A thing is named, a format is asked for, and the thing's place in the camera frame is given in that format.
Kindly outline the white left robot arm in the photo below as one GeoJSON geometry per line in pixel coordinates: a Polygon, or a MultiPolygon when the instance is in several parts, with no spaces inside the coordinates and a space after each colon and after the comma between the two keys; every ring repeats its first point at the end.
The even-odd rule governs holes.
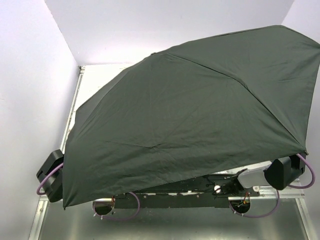
{"type": "Polygon", "coordinates": [[[60,149],[54,150],[36,174],[40,182],[36,193],[39,196],[46,195],[51,203],[58,202],[63,198],[63,164],[63,152],[60,149]]]}

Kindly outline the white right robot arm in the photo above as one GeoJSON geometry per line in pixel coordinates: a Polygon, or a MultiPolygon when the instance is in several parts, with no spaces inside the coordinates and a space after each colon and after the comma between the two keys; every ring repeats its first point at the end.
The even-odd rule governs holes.
{"type": "Polygon", "coordinates": [[[237,177],[245,188],[271,186],[283,190],[305,172],[306,164],[295,154],[277,158],[270,165],[255,169],[246,169],[237,177]]]}

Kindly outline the black folding umbrella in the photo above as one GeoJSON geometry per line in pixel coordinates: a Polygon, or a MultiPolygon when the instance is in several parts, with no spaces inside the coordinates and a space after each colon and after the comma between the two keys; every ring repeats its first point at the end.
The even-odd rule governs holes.
{"type": "Polygon", "coordinates": [[[282,25],[152,53],[76,110],[63,207],[305,153],[319,67],[282,25]]]}

